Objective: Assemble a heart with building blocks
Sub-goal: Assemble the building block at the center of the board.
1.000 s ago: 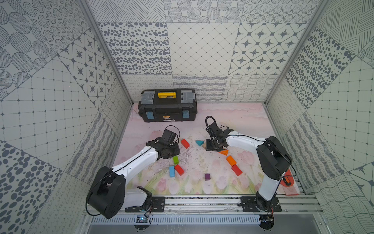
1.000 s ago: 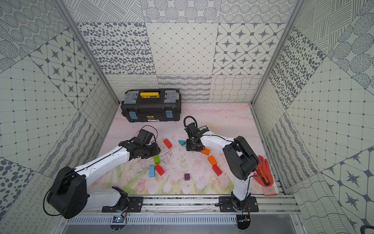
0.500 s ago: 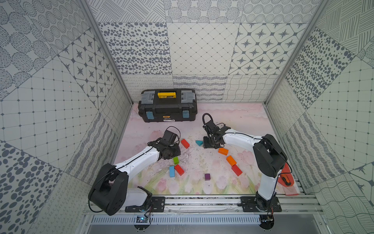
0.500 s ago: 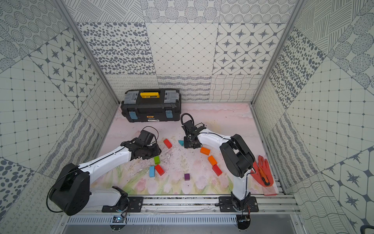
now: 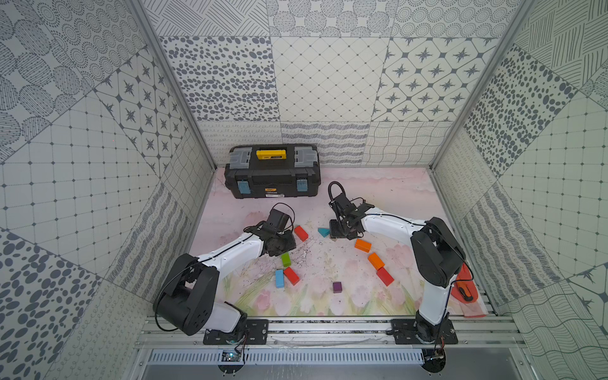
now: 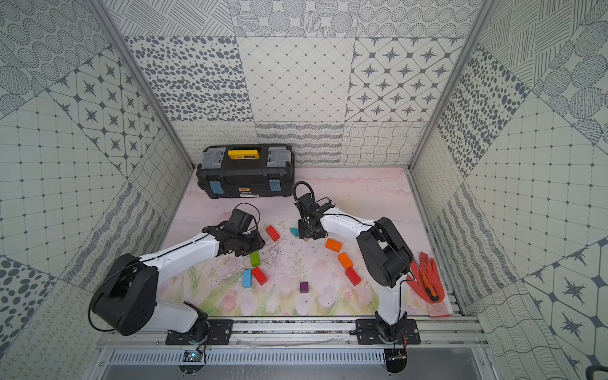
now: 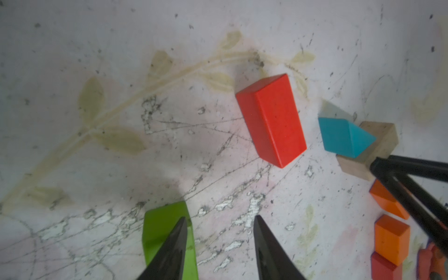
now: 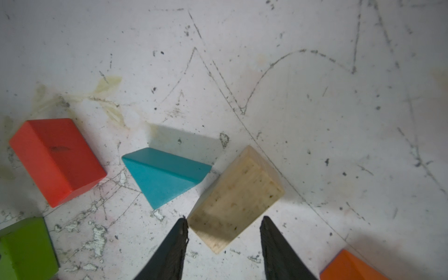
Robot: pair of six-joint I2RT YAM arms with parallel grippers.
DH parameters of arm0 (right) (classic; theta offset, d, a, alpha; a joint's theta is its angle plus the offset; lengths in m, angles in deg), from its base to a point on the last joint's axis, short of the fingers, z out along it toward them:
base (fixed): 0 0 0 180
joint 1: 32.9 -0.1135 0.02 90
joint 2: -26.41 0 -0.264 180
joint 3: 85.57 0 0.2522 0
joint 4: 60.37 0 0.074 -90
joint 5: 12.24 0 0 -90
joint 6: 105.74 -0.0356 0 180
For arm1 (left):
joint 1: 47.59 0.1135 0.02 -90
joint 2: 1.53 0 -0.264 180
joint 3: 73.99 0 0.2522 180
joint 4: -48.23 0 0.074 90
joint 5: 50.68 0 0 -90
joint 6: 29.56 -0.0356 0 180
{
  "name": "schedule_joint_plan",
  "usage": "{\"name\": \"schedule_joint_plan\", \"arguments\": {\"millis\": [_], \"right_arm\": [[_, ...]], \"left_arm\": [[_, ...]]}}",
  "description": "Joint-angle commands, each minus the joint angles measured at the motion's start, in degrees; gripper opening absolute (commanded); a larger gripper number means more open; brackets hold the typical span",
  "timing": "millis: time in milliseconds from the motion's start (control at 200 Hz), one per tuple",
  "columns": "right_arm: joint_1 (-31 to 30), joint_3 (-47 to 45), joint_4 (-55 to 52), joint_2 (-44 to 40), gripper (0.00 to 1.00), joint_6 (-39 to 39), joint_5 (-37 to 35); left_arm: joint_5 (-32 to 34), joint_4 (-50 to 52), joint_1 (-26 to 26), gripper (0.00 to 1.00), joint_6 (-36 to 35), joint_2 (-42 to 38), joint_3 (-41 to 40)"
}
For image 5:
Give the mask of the green block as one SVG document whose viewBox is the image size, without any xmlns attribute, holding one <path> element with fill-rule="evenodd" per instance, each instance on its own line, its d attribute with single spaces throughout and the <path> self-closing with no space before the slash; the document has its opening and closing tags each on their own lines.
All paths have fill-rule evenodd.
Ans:
<svg viewBox="0 0 608 380">
<path fill-rule="evenodd" d="M 291 266 L 291 257 L 289 253 L 284 253 L 280 256 L 280 260 L 283 264 L 283 267 L 288 268 Z"/>
</svg>

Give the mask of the orange block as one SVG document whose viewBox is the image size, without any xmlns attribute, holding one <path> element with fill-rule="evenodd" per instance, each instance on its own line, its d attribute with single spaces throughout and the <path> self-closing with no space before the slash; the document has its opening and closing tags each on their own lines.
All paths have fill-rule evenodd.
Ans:
<svg viewBox="0 0 608 380">
<path fill-rule="evenodd" d="M 363 251 L 364 253 L 370 253 L 372 249 L 372 244 L 370 242 L 366 242 L 363 239 L 356 239 L 355 248 Z"/>
<path fill-rule="evenodd" d="M 377 253 L 372 253 L 367 257 L 370 264 L 374 267 L 375 271 L 379 271 L 385 267 L 384 261 L 378 256 Z"/>
</svg>

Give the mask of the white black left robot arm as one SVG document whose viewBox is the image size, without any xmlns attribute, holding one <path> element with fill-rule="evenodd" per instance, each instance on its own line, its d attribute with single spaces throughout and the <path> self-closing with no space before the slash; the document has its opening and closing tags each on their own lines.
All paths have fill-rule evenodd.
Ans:
<svg viewBox="0 0 608 380">
<path fill-rule="evenodd" d="M 260 222 L 210 253 L 179 256 L 153 302 L 155 318 L 163 318 L 188 336 L 204 329 L 223 335 L 230 343 L 243 340 L 247 314 L 215 299 L 220 280 L 250 261 L 264 255 L 278 257 L 295 246 L 292 227 L 277 229 Z"/>
</svg>

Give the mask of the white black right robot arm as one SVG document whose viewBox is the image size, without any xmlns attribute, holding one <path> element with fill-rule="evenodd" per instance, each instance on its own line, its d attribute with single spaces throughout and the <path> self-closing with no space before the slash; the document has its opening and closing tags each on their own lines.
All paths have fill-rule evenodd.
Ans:
<svg viewBox="0 0 608 380">
<path fill-rule="evenodd" d="M 448 302 L 462 265 L 466 262 L 458 241 L 441 218 L 427 221 L 393 215 L 363 202 L 357 206 L 345 194 L 331 197 L 329 206 L 333 238 L 353 240 L 364 233 L 381 234 L 413 250 L 416 267 L 424 280 L 424 294 L 416 312 L 416 337 L 426 344 L 440 341 L 440 329 L 448 318 Z"/>
</svg>

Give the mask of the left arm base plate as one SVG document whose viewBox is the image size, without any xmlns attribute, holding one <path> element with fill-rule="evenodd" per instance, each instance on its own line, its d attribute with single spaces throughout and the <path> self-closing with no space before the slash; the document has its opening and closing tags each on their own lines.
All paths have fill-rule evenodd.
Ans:
<svg viewBox="0 0 608 380">
<path fill-rule="evenodd" d="M 232 332 L 217 329 L 207 330 L 204 334 L 204 345 L 265 345 L 269 332 L 268 319 L 249 319 L 237 323 Z"/>
</svg>

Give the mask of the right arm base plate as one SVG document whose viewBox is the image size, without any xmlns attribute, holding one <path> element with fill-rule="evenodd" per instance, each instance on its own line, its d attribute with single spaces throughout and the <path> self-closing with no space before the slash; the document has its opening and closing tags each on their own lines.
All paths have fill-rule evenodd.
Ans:
<svg viewBox="0 0 608 380">
<path fill-rule="evenodd" d="M 459 343 L 449 318 L 445 318 L 436 326 L 423 320 L 418 321 L 416 318 L 393 319 L 386 334 L 392 336 L 397 345 L 457 345 Z"/>
</svg>

